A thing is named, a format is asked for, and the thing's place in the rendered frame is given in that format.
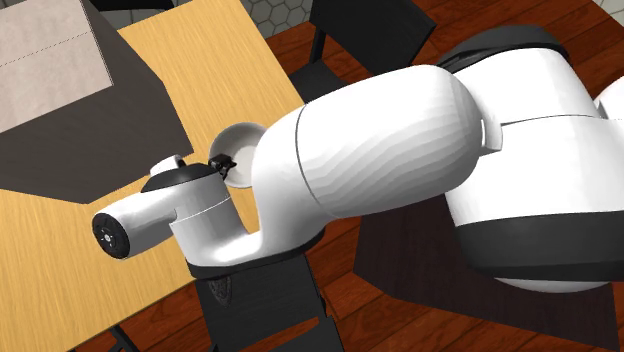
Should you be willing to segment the white bowl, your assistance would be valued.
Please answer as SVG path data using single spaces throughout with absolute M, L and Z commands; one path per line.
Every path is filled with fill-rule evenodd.
M 251 166 L 256 147 L 266 128 L 253 122 L 240 122 L 224 129 L 212 142 L 209 159 L 218 154 L 226 154 L 237 163 L 224 182 L 234 188 L 245 189 L 251 186 Z

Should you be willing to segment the light wooden table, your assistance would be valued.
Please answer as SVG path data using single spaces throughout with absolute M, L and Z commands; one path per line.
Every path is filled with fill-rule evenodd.
M 163 81 L 195 162 L 229 125 L 301 104 L 240 0 L 191 0 L 121 34 Z M 174 240 L 123 261 L 97 245 L 93 215 L 140 189 L 86 205 L 0 190 L 0 352 L 67 352 L 190 282 Z

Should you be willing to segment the dark box with pale top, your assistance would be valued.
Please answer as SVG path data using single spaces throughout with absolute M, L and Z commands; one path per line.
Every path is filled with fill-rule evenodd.
M 0 9 L 0 189 L 88 204 L 192 151 L 161 79 L 89 0 Z

